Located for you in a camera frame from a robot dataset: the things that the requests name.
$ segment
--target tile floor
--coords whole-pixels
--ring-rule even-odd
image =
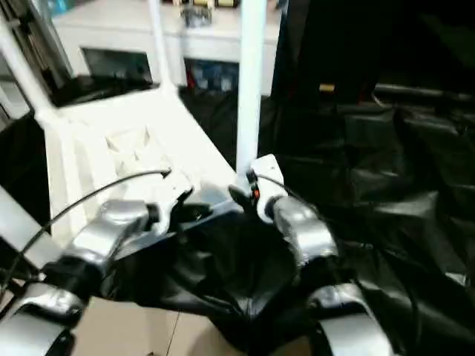
[[[241,356],[204,317],[95,299],[76,330],[73,356]],[[302,338],[273,356],[310,355]]]

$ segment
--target white shelf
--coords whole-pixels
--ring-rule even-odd
[[[175,84],[186,85],[184,58],[240,61],[240,8],[215,8],[210,26],[185,28],[180,8],[164,4],[162,21]],[[53,23],[74,75],[90,74],[82,48],[95,48],[146,53],[152,79],[160,82],[160,63],[146,0],[93,0],[53,18]],[[269,95],[272,88],[280,23],[281,13],[269,10],[263,46],[263,95]]]
[[[179,7],[164,4],[162,10],[166,35],[240,38],[240,8],[215,8],[211,26],[192,29],[184,28]],[[278,11],[270,10],[267,13],[266,43],[277,43],[280,22],[281,15]],[[145,0],[93,0],[55,17],[53,23],[57,27],[151,33],[151,20]]]

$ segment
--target black plastic sheet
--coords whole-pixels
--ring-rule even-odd
[[[195,115],[230,162],[234,148],[222,143],[234,137],[232,113]],[[472,121],[335,106],[264,105],[266,114],[261,130],[275,141],[261,153],[275,152],[286,183],[318,207],[395,351],[471,355]],[[117,276],[115,298],[206,315],[251,355],[317,329],[307,301],[318,271],[297,270],[279,233],[255,217],[187,231],[128,258]]]

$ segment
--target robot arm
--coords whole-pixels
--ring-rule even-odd
[[[181,184],[175,184],[160,203],[112,200],[102,205],[95,219],[78,233],[59,259],[44,267],[45,280],[27,286],[24,295],[0,320],[3,355],[72,353],[71,330],[80,321],[90,298],[99,292],[121,248],[129,240],[136,243],[140,239],[159,239],[168,231],[172,208],[191,191],[183,177],[170,174],[167,179],[170,178],[169,182]]]
[[[274,224],[283,234],[300,267],[312,261],[327,276],[326,284],[308,300],[309,305],[318,310],[318,321],[324,334],[322,336],[315,330],[315,338],[325,340],[327,351],[334,356],[394,355],[358,285],[340,275],[334,267],[341,259],[338,247],[316,210],[295,197],[289,197],[281,186],[261,178],[284,183],[274,156],[257,159],[249,177],[258,216],[265,223]],[[321,349],[315,354],[322,355]]]

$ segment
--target black cable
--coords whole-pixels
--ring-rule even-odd
[[[28,250],[35,244],[35,242],[59,219],[61,219],[63,216],[65,216],[69,211],[77,207],[79,204],[82,204],[84,201],[89,200],[92,197],[95,197],[97,194],[108,190],[109,188],[112,188],[116,185],[122,184],[128,180],[135,179],[135,178],[140,178],[144,176],[149,176],[152,174],[161,174],[163,176],[167,175],[170,173],[170,171],[145,171],[137,174],[132,174],[130,176],[121,178],[116,180],[115,182],[109,183],[107,185],[104,185],[103,187],[96,189],[92,193],[89,193],[88,195],[82,197],[81,199],[77,200],[73,204],[69,205],[67,208],[63,209],[60,211],[53,219],[48,221],[45,225],[42,226],[42,228],[39,229],[39,231],[28,241],[28,243],[24,246],[24,248],[16,255],[15,260],[12,263],[12,266],[8,270],[7,276],[4,279],[4,282],[1,285],[1,290],[0,290],[0,303],[3,301],[3,298],[5,296],[5,293],[8,288],[9,282],[12,280],[13,275],[15,274],[15,270],[18,267],[18,264],[24,257],[24,255],[28,252]]]
[[[301,195],[295,193],[295,191],[293,191],[292,189],[290,189],[289,187],[287,187],[285,184],[277,181],[276,179],[273,179],[271,177],[266,177],[266,176],[263,176],[262,174],[256,174],[255,175],[257,178],[261,178],[261,179],[264,179],[264,180],[268,180],[269,182],[272,182],[276,185],[278,185],[279,187],[281,187],[282,189],[284,189],[287,193],[289,193],[290,195],[292,195],[294,198],[296,198],[297,200],[300,200],[303,204],[307,205],[309,208],[311,208],[313,211],[316,212],[316,207],[313,206],[312,204],[310,204],[309,202],[307,202]]]

